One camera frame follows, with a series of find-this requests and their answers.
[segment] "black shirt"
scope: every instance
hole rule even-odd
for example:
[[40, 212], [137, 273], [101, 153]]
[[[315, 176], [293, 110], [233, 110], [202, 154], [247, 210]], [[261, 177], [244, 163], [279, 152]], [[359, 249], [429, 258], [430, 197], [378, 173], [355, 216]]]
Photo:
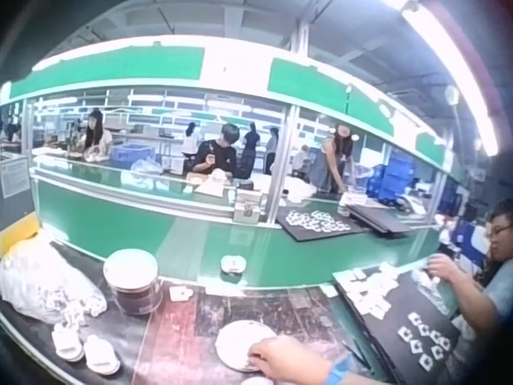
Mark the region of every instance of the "black shirt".
[[246, 150], [256, 150], [256, 145], [260, 142], [260, 135], [256, 132], [250, 131], [244, 135], [244, 139], [246, 139], [246, 145], [244, 146]]
[[220, 168], [225, 172], [235, 172], [237, 156], [235, 148], [233, 147], [221, 147], [215, 140], [205, 140], [200, 144], [198, 148], [198, 154], [194, 165], [205, 163], [208, 155], [214, 155], [216, 157], [216, 163], [206, 168], [203, 171], [199, 171], [203, 174], [210, 174], [215, 168]]

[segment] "white shirt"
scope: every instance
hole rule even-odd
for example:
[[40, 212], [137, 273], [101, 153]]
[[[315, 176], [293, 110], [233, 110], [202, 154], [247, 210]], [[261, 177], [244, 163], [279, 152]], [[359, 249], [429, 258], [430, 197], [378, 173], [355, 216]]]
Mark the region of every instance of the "white shirt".
[[197, 132], [193, 132], [190, 136], [185, 136], [184, 143], [182, 144], [182, 152], [184, 154], [197, 154], [199, 141], [200, 134]]
[[[86, 136], [83, 135], [80, 139], [79, 143], [81, 145], [84, 145], [86, 143]], [[99, 152], [101, 155], [106, 156], [108, 155], [108, 150], [110, 147], [110, 144], [112, 143], [112, 134], [109, 130], [103, 129], [103, 134], [101, 139], [98, 142]]]
[[292, 159], [292, 170], [301, 170], [308, 159], [308, 154], [304, 151], [299, 151]]

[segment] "man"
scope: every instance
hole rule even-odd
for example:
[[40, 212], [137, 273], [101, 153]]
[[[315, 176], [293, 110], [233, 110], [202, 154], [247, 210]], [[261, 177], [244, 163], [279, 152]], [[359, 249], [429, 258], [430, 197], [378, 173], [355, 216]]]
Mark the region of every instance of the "man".
[[500, 202], [491, 214], [490, 242], [490, 259], [502, 263], [502, 266], [484, 290], [447, 256], [435, 255], [429, 260], [430, 273], [449, 283], [461, 312], [453, 321], [462, 333], [453, 354], [446, 361], [449, 377], [446, 383], [458, 382], [469, 371], [477, 351], [483, 351], [481, 346], [493, 337], [511, 311], [513, 199]]
[[308, 171], [309, 148], [306, 144], [301, 146], [301, 150], [292, 159], [292, 176], [299, 179], [305, 179]]
[[226, 177], [233, 177], [237, 158], [232, 145], [239, 140], [239, 137], [239, 128], [235, 124], [225, 124], [221, 128], [219, 138], [205, 140], [200, 144], [192, 171], [210, 174], [216, 168], [220, 168], [226, 172]]

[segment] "gray shirt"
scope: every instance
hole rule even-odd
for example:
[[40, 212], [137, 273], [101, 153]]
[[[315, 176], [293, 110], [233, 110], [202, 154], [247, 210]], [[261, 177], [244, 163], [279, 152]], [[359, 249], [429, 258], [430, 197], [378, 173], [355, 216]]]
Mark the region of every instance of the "gray shirt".
[[[499, 322], [503, 322], [513, 305], [513, 260], [504, 262], [483, 293], [494, 303]], [[461, 315], [453, 320], [453, 324], [461, 331], [461, 335], [446, 367], [451, 377], [457, 379], [472, 364], [475, 332]]]

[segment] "ceiling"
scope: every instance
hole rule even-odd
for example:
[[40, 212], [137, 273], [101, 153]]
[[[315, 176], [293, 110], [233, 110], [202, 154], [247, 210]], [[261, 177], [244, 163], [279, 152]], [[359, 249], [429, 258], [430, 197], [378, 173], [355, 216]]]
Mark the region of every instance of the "ceiling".
[[477, 128], [463, 104], [447, 106], [445, 67], [399, 12], [382, 0], [126, 0], [90, 19], [49, 55], [111, 39], [202, 34], [288, 48], [298, 20], [310, 24], [309, 56], [396, 97], [475, 162]]

